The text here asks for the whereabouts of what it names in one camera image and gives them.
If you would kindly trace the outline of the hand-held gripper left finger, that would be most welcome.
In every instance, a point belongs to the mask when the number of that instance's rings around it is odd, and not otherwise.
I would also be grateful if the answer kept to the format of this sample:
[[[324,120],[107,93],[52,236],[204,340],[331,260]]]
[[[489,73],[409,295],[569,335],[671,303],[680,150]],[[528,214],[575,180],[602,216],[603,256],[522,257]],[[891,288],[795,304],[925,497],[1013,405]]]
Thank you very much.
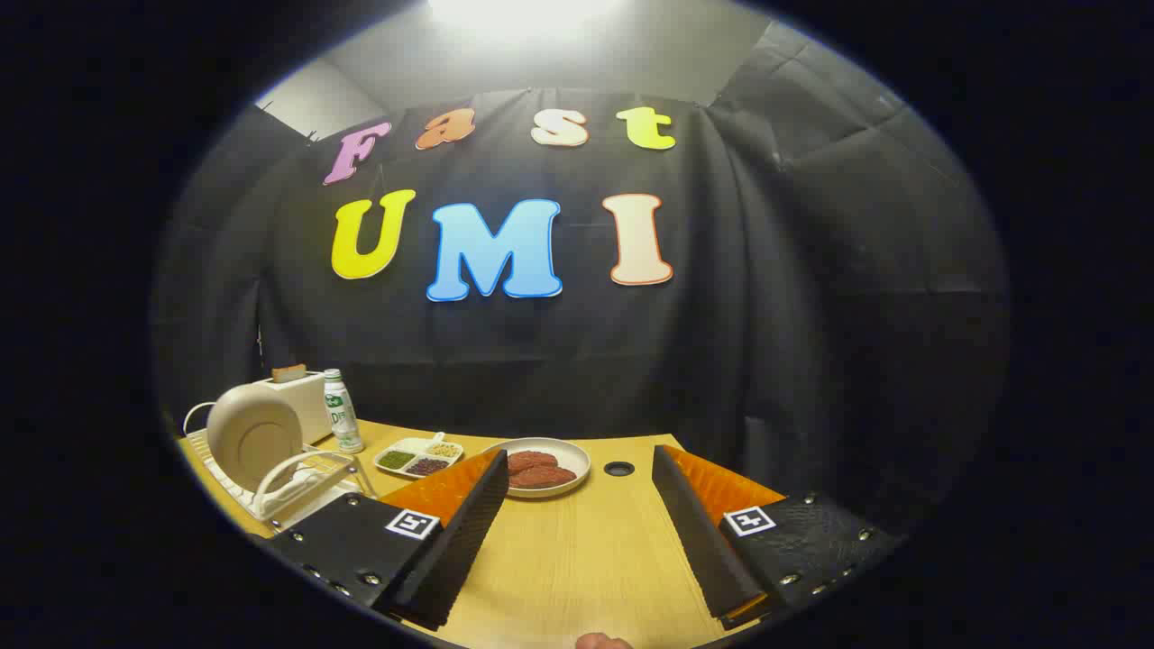
[[[505,500],[507,457],[490,449],[387,497],[335,498],[267,549],[362,607],[437,631]]]

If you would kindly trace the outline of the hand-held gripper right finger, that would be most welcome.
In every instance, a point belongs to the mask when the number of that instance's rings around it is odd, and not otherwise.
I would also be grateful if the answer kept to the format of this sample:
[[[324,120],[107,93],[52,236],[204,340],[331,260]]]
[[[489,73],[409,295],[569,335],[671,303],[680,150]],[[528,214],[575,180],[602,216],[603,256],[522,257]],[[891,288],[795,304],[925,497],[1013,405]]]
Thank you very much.
[[[652,482],[710,616],[728,629],[815,607],[905,543],[832,497],[784,497],[667,443],[653,452]]]

